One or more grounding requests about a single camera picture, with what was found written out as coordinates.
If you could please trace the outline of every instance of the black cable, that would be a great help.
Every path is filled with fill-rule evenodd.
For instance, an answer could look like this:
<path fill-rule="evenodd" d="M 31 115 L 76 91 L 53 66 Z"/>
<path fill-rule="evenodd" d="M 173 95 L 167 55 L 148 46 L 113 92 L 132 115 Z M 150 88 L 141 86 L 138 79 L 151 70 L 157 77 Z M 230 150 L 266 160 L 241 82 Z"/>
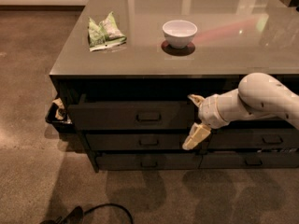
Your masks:
<path fill-rule="evenodd" d="M 93 212 L 95 209 L 98 209 L 98 208 L 101 208 L 101 207 L 105 207 L 105 206 L 115 206 L 115 207 L 118 207 L 120 208 L 121 210 L 123 210 L 126 215 L 129 217 L 130 219 L 130 223 L 131 224 L 134 224 L 134 221 L 133 221 L 133 218 L 132 218 L 132 215 L 131 213 L 128 211 L 128 209 L 126 209 L 124 206 L 122 205 L 119 205 L 119 204 L 115 204 L 115 203 L 104 203 L 104 204 L 100 204 L 100 205 L 97 205 L 89 210 L 87 210 L 86 212 L 84 212 L 84 216 L 86 215 L 89 215 L 91 212 Z"/>

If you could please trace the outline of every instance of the black drawer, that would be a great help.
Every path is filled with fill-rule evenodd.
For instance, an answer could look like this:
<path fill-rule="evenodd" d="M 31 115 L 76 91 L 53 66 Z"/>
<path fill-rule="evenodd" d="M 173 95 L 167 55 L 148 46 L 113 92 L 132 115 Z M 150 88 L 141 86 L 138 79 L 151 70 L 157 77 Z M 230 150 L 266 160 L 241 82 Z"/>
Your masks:
<path fill-rule="evenodd" d="M 94 102 L 70 105 L 68 114 L 79 130 L 189 129 L 194 105 L 189 102 Z"/>
<path fill-rule="evenodd" d="M 96 158 L 100 170 L 198 169 L 201 155 L 194 153 L 102 154 Z"/>
<path fill-rule="evenodd" d="M 299 153 L 210 153 L 203 156 L 200 168 L 296 168 Z"/>
<path fill-rule="evenodd" d="M 187 134 L 86 134 L 91 150 L 181 149 L 186 137 Z"/>
<path fill-rule="evenodd" d="M 213 133 L 209 149 L 281 149 L 299 147 L 295 129 L 223 129 Z"/>

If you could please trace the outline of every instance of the brown floor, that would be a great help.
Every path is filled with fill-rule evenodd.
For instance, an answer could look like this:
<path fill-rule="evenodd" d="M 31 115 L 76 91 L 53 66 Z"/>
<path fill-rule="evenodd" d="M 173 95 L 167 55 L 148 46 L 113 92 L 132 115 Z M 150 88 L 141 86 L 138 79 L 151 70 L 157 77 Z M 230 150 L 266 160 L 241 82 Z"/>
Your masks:
<path fill-rule="evenodd" d="M 128 208 L 135 224 L 298 224 L 299 169 L 96 174 L 75 135 L 45 122 L 49 72 L 76 11 L 0 11 L 0 223 L 39 223 L 74 207 Z M 129 223 L 103 208 L 84 224 Z"/>

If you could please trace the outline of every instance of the bowl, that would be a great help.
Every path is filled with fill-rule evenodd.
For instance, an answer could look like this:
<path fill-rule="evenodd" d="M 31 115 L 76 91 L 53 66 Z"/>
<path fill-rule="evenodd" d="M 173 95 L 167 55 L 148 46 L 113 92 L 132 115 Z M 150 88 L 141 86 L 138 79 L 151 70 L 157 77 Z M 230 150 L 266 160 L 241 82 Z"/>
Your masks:
<path fill-rule="evenodd" d="M 185 48 L 197 33 L 197 26 L 184 20 L 168 21 L 162 29 L 166 41 L 175 49 Z"/>

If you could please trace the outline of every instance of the crumpled bag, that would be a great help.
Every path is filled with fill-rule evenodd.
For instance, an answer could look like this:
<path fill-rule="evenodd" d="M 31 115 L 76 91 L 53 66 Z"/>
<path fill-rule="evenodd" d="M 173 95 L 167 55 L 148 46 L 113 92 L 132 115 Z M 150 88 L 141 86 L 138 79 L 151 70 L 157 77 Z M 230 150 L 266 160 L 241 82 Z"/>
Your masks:
<path fill-rule="evenodd" d="M 95 21 L 89 19 L 89 45 L 90 51 L 99 49 L 109 49 L 125 43 L 127 37 L 119 30 L 113 12 L 110 12 L 107 18 L 98 25 Z"/>

